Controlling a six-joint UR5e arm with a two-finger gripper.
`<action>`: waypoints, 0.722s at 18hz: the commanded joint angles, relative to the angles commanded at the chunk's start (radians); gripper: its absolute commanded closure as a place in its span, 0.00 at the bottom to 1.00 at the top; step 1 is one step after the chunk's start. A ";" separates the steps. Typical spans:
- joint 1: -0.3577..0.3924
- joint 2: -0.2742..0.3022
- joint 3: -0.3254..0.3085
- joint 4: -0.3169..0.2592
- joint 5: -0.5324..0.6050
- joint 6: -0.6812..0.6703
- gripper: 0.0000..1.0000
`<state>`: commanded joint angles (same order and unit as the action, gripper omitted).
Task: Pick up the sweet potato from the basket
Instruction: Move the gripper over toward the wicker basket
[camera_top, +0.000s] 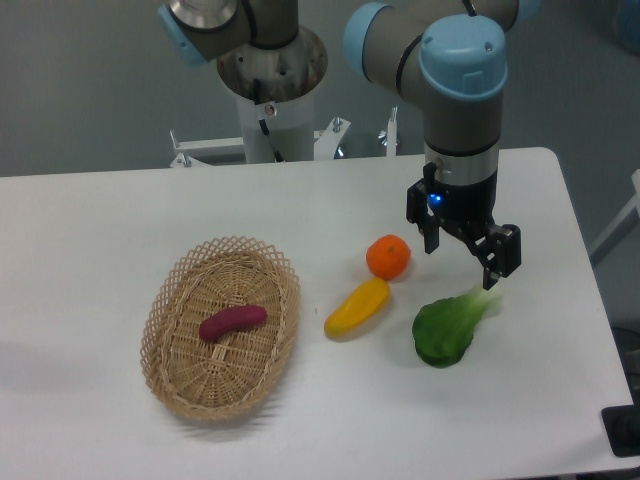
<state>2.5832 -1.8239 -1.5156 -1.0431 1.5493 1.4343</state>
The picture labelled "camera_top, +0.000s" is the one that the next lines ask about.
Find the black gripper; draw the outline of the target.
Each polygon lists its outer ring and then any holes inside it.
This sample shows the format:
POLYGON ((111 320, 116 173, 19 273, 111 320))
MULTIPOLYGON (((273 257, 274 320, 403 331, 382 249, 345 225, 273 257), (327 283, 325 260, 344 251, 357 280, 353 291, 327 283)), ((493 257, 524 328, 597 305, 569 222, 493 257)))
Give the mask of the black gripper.
POLYGON ((521 265, 520 228, 495 224, 497 172, 468 185, 444 183, 436 173, 436 165, 427 163, 422 178, 407 190, 406 219, 422 235, 427 254, 439 247, 440 221, 461 228, 465 245, 482 266, 482 288, 490 290, 521 265))

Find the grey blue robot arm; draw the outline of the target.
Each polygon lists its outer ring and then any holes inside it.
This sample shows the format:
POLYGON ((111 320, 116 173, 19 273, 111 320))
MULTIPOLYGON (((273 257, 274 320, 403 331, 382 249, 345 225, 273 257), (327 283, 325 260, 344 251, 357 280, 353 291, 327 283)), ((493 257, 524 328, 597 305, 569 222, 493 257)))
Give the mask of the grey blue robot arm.
MULTIPOLYGON (((406 217, 434 251, 441 233, 463 242, 492 288, 521 263, 521 232, 494 221, 506 32, 535 1, 370 2, 348 19, 348 65, 420 109, 425 164, 407 192, 406 217)), ((236 96, 248 162, 306 160, 313 153, 309 97, 326 49, 294 1, 169 1, 161 25, 182 59, 215 63, 236 96)))

